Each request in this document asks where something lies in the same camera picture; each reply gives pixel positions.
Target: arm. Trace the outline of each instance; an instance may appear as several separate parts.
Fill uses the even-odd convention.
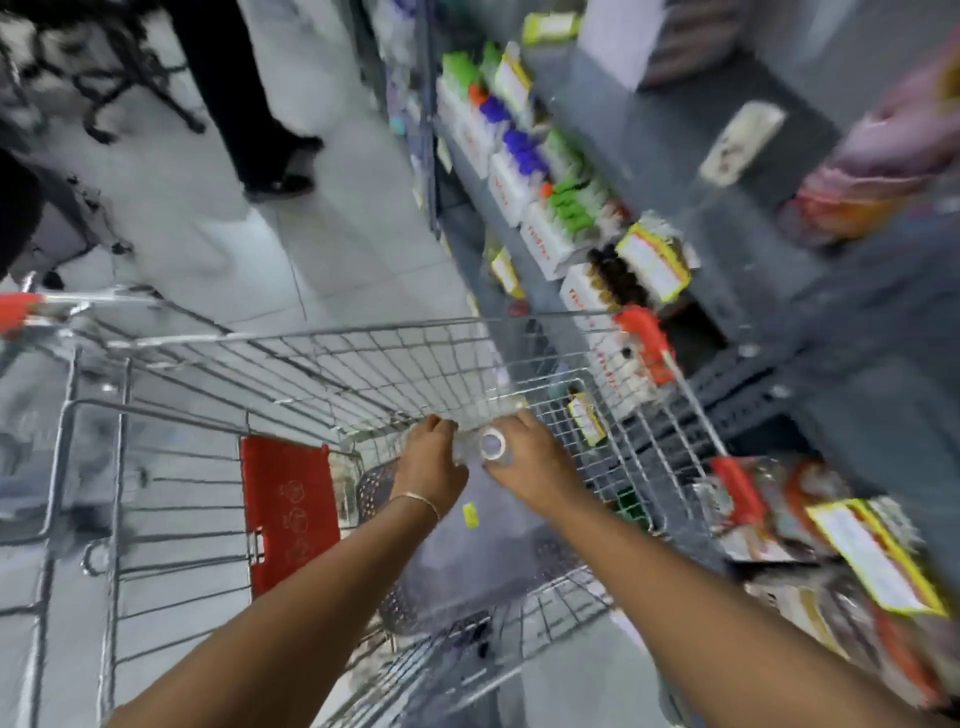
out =
[[[377,605],[467,484],[456,424],[431,415],[400,457],[391,502],[257,599],[127,705],[109,728],[306,728]],[[423,502],[411,497],[415,493]]]
[[[733,583],[608,511],[530,412],[496,425],[513,462],[488,470],[570,541],[707,725],[928,725],[882,684]]]

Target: orange cap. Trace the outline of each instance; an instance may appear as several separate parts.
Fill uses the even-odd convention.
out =
[[[468,89],[468,96],[470,101],[473,102],[473,105],[478,107],[481,104],[486,104],[487,99],[490,98],[490,94],[487,93],[480,84],[470,84]]]

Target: yellow label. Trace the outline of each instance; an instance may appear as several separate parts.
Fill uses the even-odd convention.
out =
[[[948,617],[933,585],[866,500],[839,500],[806,512],[883,609]]]
[[[493,268],[493,274],[496,275],[500,281],[500,285],[503,286],[503,290],[507,292],[508,296],[515,299],[526,298],[526,294],[520,287],[520,279],[516,277],[514,262],[510,258],[510,252],[506,248],[503,248],[496,254],[491,261],[491,268]]]
[[[647,287],[664,303],[677,298],[691,280],[690,272],[673,252],[666,238],[633,223],[616,246],[620,257],[630,263]]]
[[[593,447],[607,437],[607,431],[597,419],[596,410],[586,394],[581,392],[580,394],[574,395],[566,408],[570,411],[573,422],[575,422],[577,426],[580,427],[580,431],[583,432],[584,439],[587,440],[588,445]]]
[[[476,528],[480,525],[480,518],[477,516],[477,509],[473,503],[464,506],[464,522],[467,528]]]

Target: black chair leg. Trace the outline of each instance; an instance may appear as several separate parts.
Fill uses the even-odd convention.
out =
[[[162,101],[167,108],[169,108],[173,113],[179,116],[183,123],[186,124],[186,128],[193,133],[204,133],[206,131],[205,122],[201,121],[195,114],[184,109],[180,104],[178,104],[174,98],[166,91],[166,89],[161,88],[160,84],[156,82],[156,78],[147,78],[145,79],[145,86],[151,90],[151,92]]]
[[[112,144],[115,142],[118,138],[115,133],[105,132],[97,128],[97,114],[100,113],[101,109],[108,107],[131,88],[133,88],[133,82],[130,79],[124,79],[113,91],[101,96],[98,101],[95,101],[93,105],[86,110],[86,114],[84,114],[84,131],[101,144]]]

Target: forearm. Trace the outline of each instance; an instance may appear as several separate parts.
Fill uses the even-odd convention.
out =
[[[712,728],[925,725],[878,682],[586,491],[552,521]]]
[[[110,728],[306,728],[434,525],[426,504],[392,501],[118,708]]]

